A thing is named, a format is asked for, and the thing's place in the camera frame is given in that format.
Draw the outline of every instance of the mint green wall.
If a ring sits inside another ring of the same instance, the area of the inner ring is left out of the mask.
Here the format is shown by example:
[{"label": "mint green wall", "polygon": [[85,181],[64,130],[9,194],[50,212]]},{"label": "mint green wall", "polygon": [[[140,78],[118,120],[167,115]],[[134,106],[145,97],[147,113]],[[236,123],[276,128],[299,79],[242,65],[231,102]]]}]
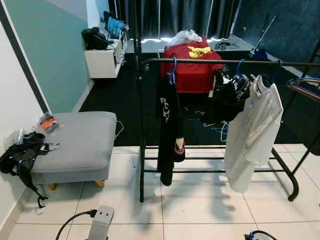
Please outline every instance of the mint green wall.
[{"label": "mint green wall", "polygon": [[90,80],[81,36],[88,23],[45,0],[4,2],[51,111],[71,112]]}]

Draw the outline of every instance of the black carpet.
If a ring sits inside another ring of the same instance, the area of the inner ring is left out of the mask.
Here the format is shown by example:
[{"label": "black carpet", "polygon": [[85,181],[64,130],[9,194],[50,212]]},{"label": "black carpet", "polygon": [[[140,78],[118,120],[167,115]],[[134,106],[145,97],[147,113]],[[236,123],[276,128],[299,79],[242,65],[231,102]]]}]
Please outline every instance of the black carpet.
[{"label": "black carpet", "polygon": [[[248,59],[247,51],[218,52],[224,60]],[[155,58],[155,53],[144,53],[142,59]],[[115,146],[138,146],[140,144],[139,112],[137,104],[137,89],[134,79],[134,55],[125,55],[126,64],[121,67],[117,79],[96,79],[95,85],[81,107],[81,112],[109,111],[117,115],[124,125],[124,130],[116,138]],[[228,64],[231,74],[235,73],[236,64]],[[286,108],[293,93],[286,84],[296,78],[284,68],[267,65],[241,66],[243,74],[267,74],[274,77],[282,105]],[[144,73],[143,81],[143,119],[144,133],[147,145],[158,145],[160,121],[156,119],[156,83],[160,75],[160,64],[150,64],[149,71]],[[184,132],[186,145],[220,145],[220,133],[205,127],[198,119],[190,119],[195,111],[204,112],[206,94],[182,94],[181,108],[184,112]],[[319,132],[319,105],[304,96],[297,96],[291,107],[283,116],[275,143],[309,143],[314,133]]]}]

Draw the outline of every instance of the wall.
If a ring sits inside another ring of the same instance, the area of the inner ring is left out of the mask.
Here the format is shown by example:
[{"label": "wall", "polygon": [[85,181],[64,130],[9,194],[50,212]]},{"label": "wall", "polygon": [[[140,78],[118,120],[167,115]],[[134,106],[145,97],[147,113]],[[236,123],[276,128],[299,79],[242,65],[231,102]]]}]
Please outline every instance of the wall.
[{"label": "wall", "polygon": [[307,62],[320,37],[320,1],[243,0],[234,34],[256,45],[267,13],[269,21],[277,18],[260,47],[284,61]]},{"label": "wall", "polygon": [[[31,131],[42,115],[9,39],[0,24],[0,156],[4,138],[19,128]],[[23,193],[18,177],[0,173],[0,229]]]},{"label": "wall", "polygon": [[99,15],[104,19],[104,11],[109,12],[108,0],[95,0],[96,6],[98,8]]},{"label": "wall", "polygon": [[86,0],[4,2],[51,111],[71,112],[90,80],[81,37]]},{"label": "wall", "polygon": [[96,0],[86,0],[86,15],[89,29],[99,25],[100,15]]},{"label": "wall", "polygon": [[88,28],[96,27],[100,18],[104,19],[104,11],[109,12],[108,0],[86,0]]}]

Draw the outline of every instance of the gray ottoman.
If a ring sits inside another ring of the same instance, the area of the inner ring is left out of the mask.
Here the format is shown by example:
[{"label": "gray ottoman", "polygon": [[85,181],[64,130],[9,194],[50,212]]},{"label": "gray ottoman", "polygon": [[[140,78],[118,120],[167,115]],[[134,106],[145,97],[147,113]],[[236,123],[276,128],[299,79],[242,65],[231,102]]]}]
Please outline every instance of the gray ottoman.
[{"label": "gray ottoman", "polygon": [[91,111],[56,113],[63,125],[54,136],[46,135],[45,143],[59,142],[60,149],[39,155],[31,170],[33,183],[96,181],[103,187],[108,179],[110,158],[114,145],[117,117],[112,112]]}]

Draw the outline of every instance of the wooden leg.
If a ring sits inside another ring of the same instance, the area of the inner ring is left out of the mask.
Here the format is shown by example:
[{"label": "wooden leg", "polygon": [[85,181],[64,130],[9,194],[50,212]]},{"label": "wooden leg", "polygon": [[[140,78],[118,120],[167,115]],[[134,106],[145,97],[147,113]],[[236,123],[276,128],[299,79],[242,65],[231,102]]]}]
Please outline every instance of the wooden leg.
[{"label": "wooden leg", "polygon": [[104,188],[105,187],[105,182],[102,180],[97,180],[95,183],[99,186],[99,188]]},{"label": "wooden leg", "polygon": [[49,184],[49,188],[50,188],[51,191],[54,191],[57,188],[57,184],[56,183],[50,183]]}]

